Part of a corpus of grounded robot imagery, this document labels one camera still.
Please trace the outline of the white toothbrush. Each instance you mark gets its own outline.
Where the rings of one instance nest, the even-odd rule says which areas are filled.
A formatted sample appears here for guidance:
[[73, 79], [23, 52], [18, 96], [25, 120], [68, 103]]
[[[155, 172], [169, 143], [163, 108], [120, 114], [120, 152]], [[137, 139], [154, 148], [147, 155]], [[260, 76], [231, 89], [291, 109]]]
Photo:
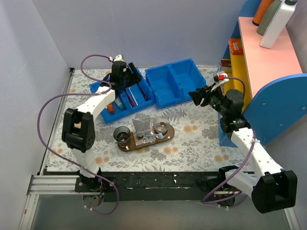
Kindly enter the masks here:
[[134, 96], [134, 94], [133, 94], [133, 92], [132, 92], [132, 90], [131, 90], [130, 87], [129, 87], [129, 91], [130, 91], [131, 96], [132, 96], [132, 98], [133, 98], [133, 100], [134, 100], [134, 102], [135, 102], [135, 105], [138, 106], [138, 102], [137, 102], [137, 100], [136, 100], [136, 98], [135, 98], [135, 96]]

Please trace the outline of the clear plastic cup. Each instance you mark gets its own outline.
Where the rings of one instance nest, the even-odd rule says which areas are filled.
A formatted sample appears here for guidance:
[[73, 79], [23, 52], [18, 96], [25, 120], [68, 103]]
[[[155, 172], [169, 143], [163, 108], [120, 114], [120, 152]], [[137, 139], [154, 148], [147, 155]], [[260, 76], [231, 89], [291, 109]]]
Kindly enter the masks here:
[[158, 116], [153, 120], [153, 127], [157, 134], [166, 134], [169, 126], [170, 122], [165, 116]]

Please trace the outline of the light blue toothbrush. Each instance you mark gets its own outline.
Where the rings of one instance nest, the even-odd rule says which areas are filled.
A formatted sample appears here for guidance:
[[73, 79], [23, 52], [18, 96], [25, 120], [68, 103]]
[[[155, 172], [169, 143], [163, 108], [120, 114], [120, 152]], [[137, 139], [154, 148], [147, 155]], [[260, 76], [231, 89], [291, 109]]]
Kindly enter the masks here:
[[157, 139], [162, 139], [164, 136], [162, 133], [158, 133], [158, 134], [140, 134], [137, 133], [137, 138], [148, 138], [148, 137], [155, 137]]

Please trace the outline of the dark smoked plastic cup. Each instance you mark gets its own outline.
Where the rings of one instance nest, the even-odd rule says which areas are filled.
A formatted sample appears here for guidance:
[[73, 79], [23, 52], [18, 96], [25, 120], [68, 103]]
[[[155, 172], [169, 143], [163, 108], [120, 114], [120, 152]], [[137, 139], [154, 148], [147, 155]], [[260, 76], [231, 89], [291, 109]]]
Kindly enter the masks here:
[[116, 140], [120, 147], [125, 148], [130, 146], [130, 129], [126, 126], [119, 126], [113, 132], [113, 138]]

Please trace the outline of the clear textured acrylic holder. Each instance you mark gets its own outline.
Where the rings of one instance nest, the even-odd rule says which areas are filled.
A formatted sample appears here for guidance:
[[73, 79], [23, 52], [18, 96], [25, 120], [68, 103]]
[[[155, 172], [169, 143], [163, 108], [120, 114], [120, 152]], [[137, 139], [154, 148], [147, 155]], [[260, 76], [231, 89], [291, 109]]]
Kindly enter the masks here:
[[[154, 134], [154, 130], [153, 127], [151, 128], [151, 130], [149, 132], [146, 132], [144, 134]], [[135, 143], [137, 147], [140, 146], [145, 146], [147, 144], [152, 144], [156, 141], [155, 137], [148, 137], [148, 138], [137, 138], [137, 134], [135, 133], [135, 130], [133, 132], [133, 137], [135, 139]]]

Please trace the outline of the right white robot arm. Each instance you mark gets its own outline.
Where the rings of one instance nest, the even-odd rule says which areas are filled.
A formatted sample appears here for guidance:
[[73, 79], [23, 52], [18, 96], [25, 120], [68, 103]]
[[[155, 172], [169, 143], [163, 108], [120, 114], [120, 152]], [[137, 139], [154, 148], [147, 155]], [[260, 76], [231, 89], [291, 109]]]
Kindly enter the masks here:
[[262, 214], [294, 207], [297, 175], [275, 162], [257, 139], [256, 132], [242, 114], [243, 93], [231, 89], [223, 94], [221, 88], [213, 84], [197, 88], [189, 92], [189, 96], [196, 106], [209, 105], [222, 116], [222, 131], [245, 156], [239, 167], [219, 169], [218, 185], [201, 202], [214, 204], [214, 201], [208, 201], [214, 192], [234, 187], [249, 196], [257, 211]]

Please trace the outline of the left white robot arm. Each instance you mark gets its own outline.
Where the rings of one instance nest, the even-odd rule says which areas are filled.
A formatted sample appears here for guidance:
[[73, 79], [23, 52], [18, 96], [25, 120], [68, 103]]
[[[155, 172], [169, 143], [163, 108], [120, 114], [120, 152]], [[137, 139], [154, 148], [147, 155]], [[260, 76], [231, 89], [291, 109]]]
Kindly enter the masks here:
[[111, 73], [100, 83], [95, 95], [77, 108], [68, 108], [64, 113], [62, 141], [72, 149], [79, 165], [78, 175], [82, 184], [96, 192], [102, 186], [97, 177], [100, 167], [95, 162], [91, 148], [95, 142], [94, 122], [100, 113], [114, 102], [126, 89], [142, 80], [142, 75], [131, 62], [114, 60]]

